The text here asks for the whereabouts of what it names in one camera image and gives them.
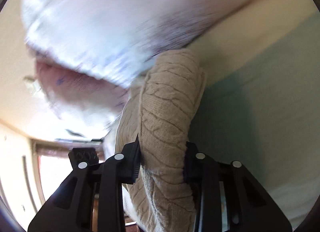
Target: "bedding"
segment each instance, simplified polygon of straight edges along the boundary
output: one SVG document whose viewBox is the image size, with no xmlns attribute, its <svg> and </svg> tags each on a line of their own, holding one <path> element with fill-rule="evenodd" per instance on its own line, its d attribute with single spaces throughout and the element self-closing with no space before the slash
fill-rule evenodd
<svg viewBox="0 0 320 232">
<path fill-rule="evenodd" d="M 190 141 L 215 160 L 239 160 L 293 228 L 320 194 L 317 13 L 250 62 L 207 86 Z"/>
<path fill-rule="evenodd" d="M 22 0 L 26 43 L 55 63 L 124 88 L 249 0 Z"/>
</svg>

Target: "ceiling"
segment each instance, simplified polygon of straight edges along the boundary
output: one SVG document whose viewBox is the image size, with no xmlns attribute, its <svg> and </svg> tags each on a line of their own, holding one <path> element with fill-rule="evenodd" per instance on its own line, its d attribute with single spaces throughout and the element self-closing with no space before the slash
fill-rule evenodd
<svg viewBox="0 0 320 232">
<path fill-rule="evenodd" d="M 33 138 L 73 138 L 41 93 L 32 96 L 23 81 L 35 70 L 24 45 L 20 4 L 21 0 L 8 0 L 0 12 L 0 122 Z"/>
</svg>

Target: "beige wall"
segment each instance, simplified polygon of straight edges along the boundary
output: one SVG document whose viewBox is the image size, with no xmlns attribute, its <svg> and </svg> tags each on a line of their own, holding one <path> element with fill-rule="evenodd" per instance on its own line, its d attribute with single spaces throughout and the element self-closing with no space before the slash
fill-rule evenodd
<svg viewBox="0 0 320 232">
<path fill-rule="evenodd" d="M 24 45 L 20 0 L 8 0 L 0 13 L 0 120 L 28 136 L 70 138 L 44 98 L 32 97 L 23 78 L 34 75 Z"/>
<path fill-rule="evenodd" d="M 31 143 L 3 124 L 0 124 L 0 181 L 12 214 L 27 230 L 41 207 L 33 175 Z"/>
</svg>

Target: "black clamp arm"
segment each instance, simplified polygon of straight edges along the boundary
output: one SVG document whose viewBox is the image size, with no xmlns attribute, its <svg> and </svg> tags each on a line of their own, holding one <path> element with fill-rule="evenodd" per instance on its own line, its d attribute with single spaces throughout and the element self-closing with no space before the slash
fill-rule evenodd
<svg viewBox="0 0 320 232">
<path fill-rule="evenodd" d="M 133 184 L 140 169 L 138 138 L 104 163 L 93 148 L 69 153 L 72 172 L 44 203 L 28 232 L 92 231 L 92 210 L 99 193 L 98 231 L 125 232 L 122 183 Z"/>
<path fill-rule="evenodd" d="M 239 161 L 218 163 L 187 142 L 184 180 L 197 188 L 194 232 L 222 231 L 220 182 L 229 232 L 292 232 L 278 205 Z"/>
</svg>

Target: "wall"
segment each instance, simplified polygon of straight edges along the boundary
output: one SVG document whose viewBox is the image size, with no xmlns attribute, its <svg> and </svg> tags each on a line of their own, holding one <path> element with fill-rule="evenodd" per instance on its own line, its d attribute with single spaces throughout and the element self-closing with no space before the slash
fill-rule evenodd
<svg viewBox="0 0 320 232">
<path fill-rule="evenodd" d="M 10 211 L 27 230 L 41 207 L 33 175 L 31 143 L 3 124 L 0 124 L 0 181 Z"/>
</svg>

